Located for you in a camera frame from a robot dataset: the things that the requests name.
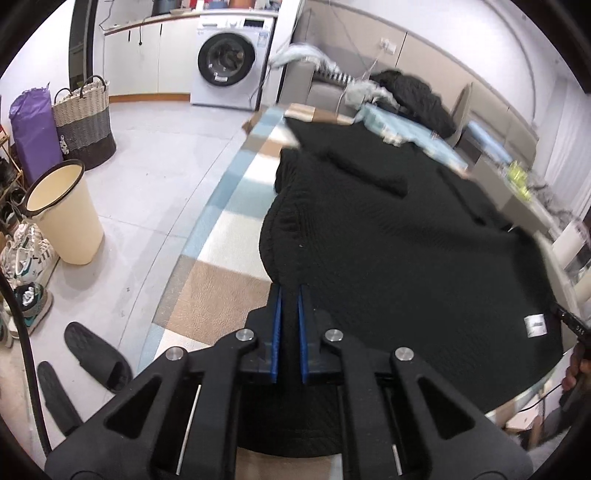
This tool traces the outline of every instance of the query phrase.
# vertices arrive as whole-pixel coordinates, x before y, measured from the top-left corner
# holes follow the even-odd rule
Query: woven basket
[[[69,93],[59,102],[57,96]],[[57,134],[64,157],[82,160],[87,170],[108,160],[116,150],[109,115],[109,83],[93,75],[72,92],[62,88],[53,105]]]

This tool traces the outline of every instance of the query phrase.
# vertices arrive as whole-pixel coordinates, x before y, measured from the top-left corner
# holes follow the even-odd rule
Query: white cabinet
[[[199,18],[182,18],[161,25],[158,92],[189,93],[197,69]]]
[[[110,82],[110,95],[158,92],[161,26],[142,25],[105,37],[105,77]]]

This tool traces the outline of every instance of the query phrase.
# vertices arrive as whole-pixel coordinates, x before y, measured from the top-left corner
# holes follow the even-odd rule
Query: countertop
[[[167,22],[170,20],[180,20],[188,17],[201,17],[203,15],[256,15],[257,17],[277,17],[279,14],[275,10],[255,10],[252,8],[215,8],[212,10],[188,10],[186,13],[172,15],[158,15],[156,17],[148,17],[143,20],[135,20],[122,25],[113,25],[105,29],[105,36],[111,35],[122,30],[139,27],[140,25],[148,25],[150,23]]]

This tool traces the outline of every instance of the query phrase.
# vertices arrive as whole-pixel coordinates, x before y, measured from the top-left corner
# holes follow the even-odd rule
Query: power plug
[[[390,40],[387,38],[381,38],[379,41],[379,46],[389,55],[394,55],[396,53],[396,44],[390,42]]]

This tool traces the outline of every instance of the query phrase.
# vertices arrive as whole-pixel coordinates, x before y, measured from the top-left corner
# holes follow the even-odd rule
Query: purple bag
[[[63,160],[49,88],[22,92],[8,114],[18,158],[29,184]]]

